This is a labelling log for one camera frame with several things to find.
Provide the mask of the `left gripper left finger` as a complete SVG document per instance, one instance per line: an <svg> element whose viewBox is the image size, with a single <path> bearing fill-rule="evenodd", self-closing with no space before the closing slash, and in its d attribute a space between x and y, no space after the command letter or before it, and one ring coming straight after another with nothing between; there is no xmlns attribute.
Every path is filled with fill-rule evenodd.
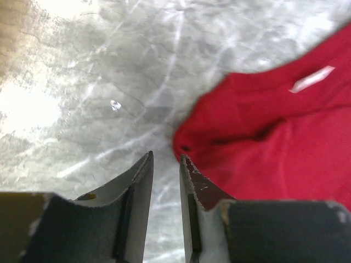
<svg viewBox="0 0 351 263"><path fill-rule="evenodd" d="M1 193L1 262L142 262L154 155L75 200Z"/></svg>

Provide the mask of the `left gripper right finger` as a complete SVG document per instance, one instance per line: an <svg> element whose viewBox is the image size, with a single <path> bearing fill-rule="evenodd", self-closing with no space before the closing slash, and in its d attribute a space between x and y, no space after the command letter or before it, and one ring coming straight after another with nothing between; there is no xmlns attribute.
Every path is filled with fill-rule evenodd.
<svg viewBox="0 0 351 263"><path fill-rule="evenodd" d="M350 262L350 212L331 201L240 201L180 158L186 262Z"/></svg>

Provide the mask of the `red t shirt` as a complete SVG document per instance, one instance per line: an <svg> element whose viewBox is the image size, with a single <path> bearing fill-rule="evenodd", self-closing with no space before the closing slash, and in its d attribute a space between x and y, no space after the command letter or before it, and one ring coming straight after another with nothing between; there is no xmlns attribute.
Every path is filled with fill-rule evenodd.
<svg viewBox="0 0 351 263"><path fill-rule="evenodd" d="M173 151L237 199L350 207L350 26L281 67L228 74L197 101Z"/></svg>

